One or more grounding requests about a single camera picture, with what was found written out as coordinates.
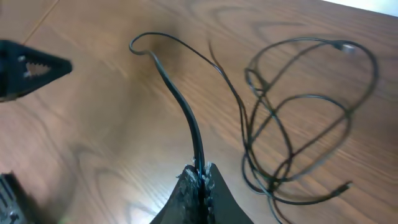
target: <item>black plastic part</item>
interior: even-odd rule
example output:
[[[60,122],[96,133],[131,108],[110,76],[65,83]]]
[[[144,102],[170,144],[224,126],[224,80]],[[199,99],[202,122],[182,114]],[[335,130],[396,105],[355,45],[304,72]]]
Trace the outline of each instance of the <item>black plastic part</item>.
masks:
[[[181,183],[187,178],[186,169],[195,172],[195,168],[193,166],[186,166],[181,173],[177,184],[174,187],[174,190],[166,202],[161,211],[156,215],[156,217],[152,220],[150,224],[182,224],[181,214],[183,212],[187,212],[185,208],[183,208],[183,203],[175,203],[176,198],[179,197],[180,186]],[[212,164],[210,167],[209,177],[209,185],[214,186],[210,190],[211,200],[211,209],[214,211],[214,223],[216,224],[241,224],[253,223],[250,218],[245,214],[245,212],[241,209],[241,207],[236,203],[234,197],[229,191],[228,186],[226,185],[221,173],[219,172],[217,166]]]
[[[29,75],[28,65],[49,70]],[[0,40],[0,101],[15,100],[71,71],[72,65],[68,60],[9,40]]]
[[[0,175],[0,224],[39,224],[29,199],[13,174]]]

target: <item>black cable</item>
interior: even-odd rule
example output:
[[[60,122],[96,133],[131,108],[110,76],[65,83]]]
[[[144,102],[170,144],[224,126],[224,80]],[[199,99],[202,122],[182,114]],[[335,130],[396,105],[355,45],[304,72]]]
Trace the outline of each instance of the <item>black cable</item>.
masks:
[[[214,63],[211,62],[210,60],[208,60],[206,57],[204,57],[202,54],[200,54],[199,52],[197,52],[196,50],[194,50],[193,48],[191,48],[189,45],[187,45],[186,43],[182,42],[181,40],[168,35],[168,34],[163,34],[160,32],[147,32],[147,33],[143,33],[141,35],[139,35],[138,37],[136,37],[135,39],[133,39],[130,43],[130,51],[134,54],[137,55],[144,55],[144,54],[148,54],[150,55],[155,62],[156,68],[158,69],[160,75],[162,76],[164,82],[166,83],[167,87],[169,88],[169,90],[173,93],[174,97],[176,98],[176,100],[178,101],[178,103],[180,104],[181,108],[184,111],[184,114],[187,118],[187,121],[190,125],[190,129],[191,129],[191,134],[192,134],[192,141],[193,141],[193,148],[194,148],[194,153],[195,153],[195,167],[199,170],[199,174],[201,175],[203,173],[203,166],[205,163],[205,159],[204,159],[204,153],[203,153],[203,146],[201,144],[201,138],[200,138],[200,133],[199,133],[199,129],[198,129],[198,125],[197,122],[195,120],[195,117],[193,116],[193,113],[188,105],[188,103],[185,101],[185,99],[183,98],[183,96],[181,95],[181,93],[176,89],[176,87],[173,85],[173,83],[170,81],[168,75],[166,74],[164,68],[162,67],[161,63],[159,62],[158,58],[154,55],[153,52],[149,51],[149,50],[145,50],[145,51],[136,51],[133,49],[132,44],[139,39],[140,37],[144,36],[144,35],[163,35],[166,37],[170,37],[173,40],[176,40],[177,42],[180,42],[181,44],[183,44],[184,46],[188,47],[190,50],[192,50],[193,52],[195,52],[197,55],[199,55],[202,59],[206,60],[210,65],[212,65],[213,67],[215,67],[217,69],[217,71],[222,75],[222,77],[225,79],[225,81],[227,82],[229,88],[231,89],[237,103],[239,106],[239,118],[240,118],[240,122],[241,122],[241,134],[242,134],[242,139],[243,139],[243,146],[245,149],[245,153],[242,159],[242,173],[243,173],[243,178],[245,180],[245,182],[248,184],[248,186],[255,191],[258,194],[265,194],[268,196],[268,203],[271,209],[271,212],[273,214],[273,216],[275,216],[275,219],[279,222],[282,223],[279,220],[279,217],[276,215],[275,211],[274,211],[274,207],[276,208],[276,210],[278,211],[278,213],[280,213],[279,209],[277,208],[277,204],[276,201],[278,202],[282,202],[282,203],[286,203],[286,204],[290,204],[290,205],[313,205],[316,203],[320,203],[320,202],[324,202],[326,200],[329,200],[333,197],[339,196],[341,193],[343,193],[345,190],[348,190],[351,182],[345,183],[342,186],[338,187],[336,190],[332,191],[330,194],[325,195],[323,197],[320,198],[316,198],[314,200],[311,201],[307,201],[307,202],[295,202],[295,201],[290,201],[290,200],[286,200],[286,199],[282,199],[278,196],[276,196],[274,194],[274,192],[277,191],[277,189],[285,182],[289,182],[289,181],[293,181],[293,180],[297,180],[298,178],[300,178],[301,176],[311,172],[312,170],[314,170],[316,167],[320,166],[325,160],[327,160],[331,154],[336,151],[336,149],[343,143],[343,141],[347,138],[349,131],[351,130],[351,117],[352,114],[354,113],[354,111],[356,109],[358,109],[359,106],[361,106],[361,104],[363,104],[363,102],[369,98],[369,96],[371,95],[371,93],[374,91],[376,84],[377,84],[377,79],[379,77],[379,71],[378,71],[378,65],[377,65],[377,61],[375,56],[373,55],[373,53],[371,51],[369,51],[366,47],[363,47],[362,45],[356,43],[356,42],[352,42],[352,41],[348,41],[348,40],[325,40],[325,39],[318,39],[318,38],[307,38],[307,37],[303,37],[303,38],[294,38],[294,39],[289,39],[289,40],[284,40],[282,42],[278,42],[276,44],[272,44],[264,49],[262,49],[259,53],[257,53],[257,55],[251,60],[248,68],[245,68],[244,73],[245,73],[245,79],[246,82],[248,83],[248,85],[251,87],[254,95],[256,96],[257,100],[256,103],[254,105],[254,108],[252,110],[252,113],[248,119],[248,115],[246,113],[246,108],[244,106],[244,103],[242,101],[242,99],[240,98],[240,96],[238,95],[238,93],[236,92],[236,90],[234,89],[234,86],[232,85],[232,83],[230,82],[228,76],[225,74],[222,66],[220,65],[220,63],[218,63],[218,61],[215,59],[214,53],[213,53],[213,49],[211,48],[211,45],[209,44],[209,50],[210,50],[210,54],[212,59],[214,60]],[[299,52],[296,56],[294,56],[290,61],[288,61],[288,63],[282,68],[282,70],[276,75],[276,77],[271,81],[271,82],[267,82],[265,79],[263,79],[263,77],[261,76],[259,69],[258,69],[258,61],[260,59],[260,57],[267,52],[269,49],[273,48],[273,47],[277,47],[278,45],[282,45],[282,44],[286,44],[286,43],[291,43],[291,42],[298,42],[298,41],[315,41],[315,42],[319,42],[319,44],[313,45],[311,47],[308,47],[304,50],[302,50],[301,52]],[[349,108],[345,108],[342,104],[340,104],[339,102],[337,102],[336,100],[327,97],[327,96],[323,96],[323,95],[317,95],[317,94],[303,94],[303,95],[295,95],[295,96],[291,96],[289,98],[286,98],[285,100],[283,100],[279,105],[277,105],[276,107],[273,107],[271,105],[271,103],[269,102],[268,98],[267,98],[267,92],[275,85],[275,83],[279,80],[279,78],[284,74],[284,72],[286,72],[286,70],[294,63],[296,62],[301,56],[305,55],[306,53],[310,52],[311,50],[315,50],[319,47],[322,46],[326,46],[326,45],[332,45],[334,48],[338,49],[338,50],[343,50],[345,51],[346,47],[349,49],[352,49],[353,47],[359,48],[361,49],[370,59],[371,61],[371,65],[373,67],[372,70],[372,80],[367,88],[367,90],[365,91],[364,95],[351,107]],[[261,88],[255,88],[252,84],[252,79],[251,79],[251,74],[255,75],[255,77],[259,80],[259,83],[261,84]],[[277,112],[281,109],[281,107],[283,107],[286,103],[295,100],[295,99],[299,99],[299,98],[314,98],[314,99],[321,99],[321,100],[326,100],[330,103],[333,103],[334,105],[338,106],[339,108],[342,109],[343,111],[343,115],[341,115],[335,122],[333,122],[331,125],[329,125],[329,127],[325,128],[320,134],[318,134],[315,138],[313,138],[312,140],[310,140],[308,143],[304,144],[300,149],[298,149],[296,152],[293,152],[293,147],[291,145],[290,142],[290,138],[289,135],[287,134],[284,125],[282,124],[282,121],[279,119]],[[256,118],[256,113],[257,110],[259,108],[259,106],[262,105],[263,107],[265,107],[265,109],[270,113],[269,117],[266,118],[263,123],[259,126],[259,128],[254,131],[254,121]],[[257,137],[260,135],[261,131],[267,126],[267,124],[269,123],[269,121],[271,119],[274,119],[283,135],[284,141],[286,143],[287,146],[287,158],[284,162],[282,162],[279,167],[275,170],[275,172],[271,175],[268,174],[266,171],[264,171],[264,169],[258,164],[257,159],[256,159],[256,155],[253,151],[253,144],[255,142],[255,140],[257,139]],[[321,157],[319,157],[313,164],[311,164],[310,166],[304,168],[304,170],[300,171],[299,173],[292,175],[291,177],[288,177],[288,174],[290,172],[290,168],[291,165],[293,163],[294,157],[303,152],[304,150],[306,150],[306,148],[308,148],[309,146],[311,146],[313,143],[315,143],[317,140],[319,140],[322,136],[324,136],[326,133],[328,133],[329,131],[331,131],[333,128],[335,128],[340,122],[342,122],[343,120],[347,120],[346,122],[346,129],[343,132],[343,135],[341,136],[341,139],[333,146],[331,147],[326,153],[324,153],[323,155],[321,155]],[[251,170],[251,173],[253,175],[253,177],[255,178],[258,187],[256,187],[253,183],[251,183],[246,175],[246,171],[245,171],[245,165],[246,165],[246,161],[249,162],[249,167]],[[285,168],[285,171],[283,172],[281,177],[279,176],[279,172],[281,172],[281,170]],[[260,181],[260,178],[262,178],[266,183],[267,183],[267,187],[264,186],[264,184],[262,184],[262,182]]]

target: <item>wooden table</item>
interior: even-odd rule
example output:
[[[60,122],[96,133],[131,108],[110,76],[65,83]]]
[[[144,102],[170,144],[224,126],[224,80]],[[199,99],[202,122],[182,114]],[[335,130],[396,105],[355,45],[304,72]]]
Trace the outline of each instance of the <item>wooden table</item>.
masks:
[[[13,170],[55,223],[149,223],[163,207],[175,176],[193,156],[188,125],[148,57],[132,55],[129,41],[150,30],[176,35],[215,54],[248,107],[254,97],[243,68],[261,48],[299,36],[349,39],[379,58],[381,78],[354,116],[353,131],[319,169],[284,191],[323,195],[347,180],[338,198],[307,207],[280,205],[294,223],[393,223],[397,216],[398,19],[312,0],[3,0],[0,37],[69,58],[73,72],[0,105],[0,171]],[[162,60],[200,125],[205,157],[220,168],[236,201],[255,223],[275,223],[266,198],[243,182],[238,107],[217,72],[162,37],[137,43]],[[272,78],[298,49],[274,49],[261,61]],[[362,55],[326,47],[294,65],[270,93],[272,102],[297,93],[323,93],[353,103],[370,79]],[[280,117],[295,148],[339,115],[327,103],[297,101]],[[312,162],[336,141],[342,124],[295,160]],[[256,143],[272,172],[286,157],[275,124]]]

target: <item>brown wood grain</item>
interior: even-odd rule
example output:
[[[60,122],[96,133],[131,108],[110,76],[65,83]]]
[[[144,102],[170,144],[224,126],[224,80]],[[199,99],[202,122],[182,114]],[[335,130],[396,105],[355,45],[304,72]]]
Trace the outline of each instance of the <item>brown wood grain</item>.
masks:
[[[335,155],[297,182],[293,198],[323,195],[347,180],[354,187],[333,200],[306,207],[280,205],[293,223],[394,223],[397,216],[398,19],[312,0],[60,0],[47,17],[43,1],[33,28],[0,19],[2,38],[13,38],[69,58],[73,72],[15,102],[0,105],[0,171],[13,170],[51,222],[149,223],[167,201],[184,164],[191,163],[188,125],[148,57],[132,55],[129,41],[162,31],[209,56],[207,39],[249,108],[254,97],[243,68],[262,47],[299,36],[349,39],[378,57],[381,78],[355,113],[353,131]],[[18,11],[21,6],[11,10]],[[23,31],[12,33],[12,26]],[[292,44],[261,59],[270,80],[299,49]],[[266,198],[243,182],[239,114],[217,72],[182,46],[148,37],[151,48],[186,97],[199,122],[205,157],[219,167],[241,208],[255,223],[275,223]],[[278,103],[298,93],[323,93],[354,103],[370,80],[363,54],[325,47],[297,62],[270,92]],[[280,111],[295,148],[341,112],[325,102],[298,100]],[[294,171],[338,139],[343,124],[298,156]],[[271,123],[256,143],[259,161],[272,172],[286,157]]]

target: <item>cable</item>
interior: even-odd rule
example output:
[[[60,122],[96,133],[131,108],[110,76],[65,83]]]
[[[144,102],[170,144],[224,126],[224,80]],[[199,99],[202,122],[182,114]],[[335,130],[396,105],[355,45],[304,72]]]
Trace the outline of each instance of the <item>cable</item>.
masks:
[[[272,215],[275,217],[275,219],[278,221],[278,223],[282,223],[282,221],[279,219],[279,217],[276,215],[275,210],[277,210],[278,213],[280,213],[280,210],[277,207],[276,201],[286,203],[289,205],[313,205],[316,203],[324,202],[326,200],[329,200],[333,197],[337,197],[340,194],[342,194],[344,191],[348,190],[349,187],[351,186],[351,182],[345,183],[342,186],[338,187],[337,189],[333,190],[331,193],[328,195],[325,195],[320,198],[315,198],[314,200],[307,201],[307,202],[296,202],[296,201],[291,201],[291,200],[286,200],[283,198],[280,198],[275,195],[274,192],[277,191],[277,189],[285,182],[290,182],[299,179],[301,176],[311,172],[312,170],[316,169],[318,166],[322,165],[325,160],[327,160],[333,152],[335,152],[338,147],[344,142],[344,140],[348,137],[348,134],[351,130],[352,126],[352,120],[351,117],[356,109],[358,109],[371,95],[371,93],[374,91],[377,80],[379,78],[379,69],[377,65],[377,60],[376,57],[373,55],[373,53],[368,50],[366,47],[363,47],[362,45],[352,42],[349,40],[325,40],[325,39],[318,39],[318,38],[311,38],[311,37],[302,37],[302,38],[294,38],[294,39],[289,39],[289,40],[284,40],[275,44],[272,44],[262,50],[260,50],[256,56],[250,61],[249,66],[244,69],[244,74],[245,74],[245,80],[247,84],[250,86],[251,90],[254,93],[254,96],[257,98],[256,103],[254,105],[254,108],[251,112],[250,117],[248,118],[248,114],[246,111],[246,107],[235,90],[234,86],[230,82],[228,76],[223,70],[223,67],[218,63],[217,59],[215,58],[213,49],[211,47],[211,44],[209,43],[209,50],[211,57],[214,61],[211,62],[208,60],[206,57],[204,57],[202,54],[197,52],[195,49],[191,48],[189,45],[186,43],[182,42],[181,40],[177,39],[176,37],[173,37],[168,34],[160,33],[160,32],[146,32],[143,33],[139,36],[137,36],[135,39],[133,39],[130,43],[130,51],[136,55],[150,55],[152,59],[155,62],[156,68],[158,69],[160,75],[162,76],[165,84],[169,88],[169,90],[172,92],[173,96],[176,98],[178,103],[180,104],[184,115],[187,118],[187,121],[189,123],[190,129],[191,129],[191,134],[192,134],[192,141],[193,141],[193,148],[194,148],[194,153],[195,153],[195,167],[198,169],[199,174],[201,175],[203,173],[203,166],[205,164],[205,158],[204,158],[204,153],[203,153],[203,146],[201,143],[201,137],[198,129],[197,122],[195,120],[195,117],[188,105],[188,103],[185,101],[181,93],[177,90],[177,88],[174,86],[174,84],[170,81],[169,76],[165,72],[163,66],[161,65],[159,59],[154,55],[153,52],[149,50],[144,50],[144,51],[136,51],[133,49],[132,45],[133,43],[139,39],[140,37],[144,35],[163,35],[166,37],[169,37],[173,40],[176,40],[177,42],[180,42],[190,50],[192,50],[194,53],[199,55],[202,59],[206,60],[210,65],[212,65],[220,74],[221,76],[225,79],[226,83],[228,84],[230,90],[232,91],[236,102],[239,107],[239,119],[241,123],[241,135],[242,135],[242,140],[243,140],[243,147],[245,150],[244,156],[242,158],[242,174],[243,174],[243,179],[245,182],[248,184],[248,186],[255,191],[258,194],[264,194],[268,196],[268,203],[270,206],[270,210]],[[311,47],[308,47],[301,52],[299,52],[297,55],[295,55],[291,60],[289,60],[286,65],[280,70],[280,72],[276,75],[276,77],[271,81],[267,82],[263,77],[261,76],[261,73],[259,72],[258,69],[258,61],[260,57],[267,52],[269,49],[273,47],[277,47],[278,45],[282,44],[287,44],[291,42],[298,42],[298,41],[315,41],[318,42],[318,44],[313,45]],[[371,65],[372,65],[372,79],[368,85],[367,90],[363,94],[363,96],[351,107],[346,108],[344,107],[341,103],[337,102],[336,100],[324,96],[324,95],[318,95],[318,94],[302,94],[302,95],[295,95],[288,97],[284,99],[281,103],[279,103],[276,107],[273,107],[271,103],[269,102],[267,98],[267,92],[277,83],[279,78],[287,71],[287,69],[294,63],[296,62],[301,56],[307,54],[311,50],[315,50],[319,47],[326,46],[326,45],[332,45],[334,48],[341,50],[341,51],[347,51],[347,49],[353,49],[353,47],[361,49],[370,59]],[[261,88],[255,88],[252,82],[251,76],[255,76],[259,83],[261,84]],[[317,100],[325,100],[327,102],[330,102],[337,107],[341,108],[343,114],[336,119],[335,122],[333,122],[329,127],[325,128],[320,134],[315,136],[312,140],[310,140],[308,143],[304,144],[301,148],[299,148],[296,152],[293,152],[293,147],[290,142],[289,135],[287,134],[284,125],[282,121],[279,119],[277,112],[286,105],[286,103],[296,100],[296,99],[301,99],[301,98],[313,98]],[[256,119],[256,113],[257,110],[259,109],[260,105],[262,105],[269,113],[270,115],[262,122],[262,124],[259,126],[257,130],[254,130],[254,121]],[[253,151],[253,144],[255,140],[258,138],[262,130],[267,126],[269,121],[273,119],[277,123],[282,136],[284,138],[286,148],[287,148],[287,158],[284,162],[282,162],[279,167],[275,170],[275,172],[271,175],[268,174],[264,169],[258,164],[256,155]],[[294,157],[306,150],[309,146],[311,146],[313,143],[315,143],[317,140],[319,140],[322,136],[324,136],[326,133],[331,131],[333,128],[335,128],[339,123],[341,123],[343,120],[346,120],[346,128],[343,131],[343,134],[340,138],[340,140],[332,146],[327,152],[322,154],[313,164],[310,164],[297,174],[294,174],[292,176],[288,176],[290,172],[291,165],[293,163]],[[246,175],[245,171],[245,166],[246,162],[249,163],[249,167],[251,170],[251,174],[256,180],[256,183],[258,187],[256,187],[253,183],[251,183]],[[285,167],[285,170],[283,171],[281,177],[279,177],[279,173],[282,171],[282,169]],[[266,183],[267,187],[264,186],[264,184],[260,181],[260,178],[262,178]]]

